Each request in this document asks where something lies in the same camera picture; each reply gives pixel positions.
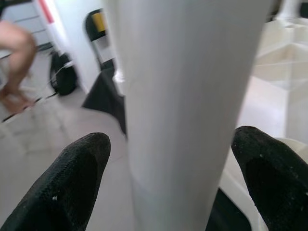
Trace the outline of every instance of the tiled floor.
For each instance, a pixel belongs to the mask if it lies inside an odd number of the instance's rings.
[[[38,53],[32,72],[40,88],[47,84],[48,71],[48,52]],[[46,88],[43,94],[50,92]],[[90,132],[104,132],[111,140],[111,156],[87,230],[133,230],[126,139],[113,117],[82,109],[84,99],[83,91],[76,90],[66,97],[54,97],[14,120],[10,130],[25,146],[24,155],[0,134],[0,226],[65,146]]]

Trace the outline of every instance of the black glove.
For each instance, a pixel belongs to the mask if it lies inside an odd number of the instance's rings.
[[[231,147],[269,231],[307,231],[306,162],[287,145],[254,127],[236,129]]]
[[[0,231],[84,231],[110,154],[92,133],[66,147],[32,185]]]

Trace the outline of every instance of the black object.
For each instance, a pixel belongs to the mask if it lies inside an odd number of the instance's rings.
[[[247,217],[218,189],[205,231],[251,231]]]
[[[113,115],[126,134],[124,97],[117,93],[112,80],[114,72],[113,67],[102,70],[82,106]]]
[[[97,26],[93,21],[93,15],[101,12],[102,9],[92,11],[87,15],[85,20],[85,30],[89,37],[90,45],[95,53],[101,73],[97,77],[90,93],[87,95],[83,107],[113,115],[119,121],[122,132],[126,134],[125,98],[117,93],[116,86],[112,80],[115,73],[114,63],[112,60],[104,62],[101,59],[97,48],[93,44],[95,40],[106,35],[105,31],[98,31]]]
[[[89,134],[66,147],[0,231],[84,231],[109,155],[110,141],[103,133]]]
[[[59,95],[68,95],[76,89],[77,75],[74,66],[68,65],[70,62],[66,53],[51,52],[50,85]]]
[[[269,231],[308,230],[306,162],[254,127],[236,129],[231,147]]]
[[[3,11],[6,7],[6,1],[5,0],[0,0],[0,18],[2,17]]]
[[[303,18],[308,18],[308,2],[303,2],[300,7],[300,16]]]
[[[93,42],[95,40],[98,40],[101,37],[104,37],[106,35],[106,31],[98,31],[97,26],[95,25],[94,21],[93,21],[93,15],[97,14],[97,13],[101,13],[102,9],[98,9],[95,11],[90,12],[87,17],[86,17],[86,21],[85,21],[85,30],[87,32],[88,38],[90,40],[90,45],[95,53],[96,56],[96,60],[97,63],[100,67],[101,70],[104,69],[108,69],[110,67],[114,67],[114,63],[111,60],[108,60],[106,62],[104,62],[96,48],[96,46],[93,44]]]

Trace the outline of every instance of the person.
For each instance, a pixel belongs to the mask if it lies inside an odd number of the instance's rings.
[[[8,80],[0,90],[0,102],[10,113],[21,113],[26,107],[34,105],[34,101],[20,90],[20,84],[33,63],[36,54],[35,40],[23,28],[1,20],[0,49],[12,52],[9,56]]]

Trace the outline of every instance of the white cylindrical pipe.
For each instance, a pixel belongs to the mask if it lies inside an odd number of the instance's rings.
[[[299,18],[299,9],[301,3],[302,0],[282,0],[282,4],[276,19],[289,21]]]
[[[103,0],[103,14],[107,24],[107,33],[109,44],[114,54],[115,75],[113,80],[117,87],[118,93],[125,95],[125,77],[123,74],[123,65],[121,57],[121,30],[120,14],[118,0]]]
[[[204,231],[270,1],[113,2],[135,230]]]
[[[71,53],[70,42],[55,2],[48,0],[34,0],[34,5],[47,26],[47,32],[51,37],[51,41],[56,50],[58,50],[60,54],[65,52]]]

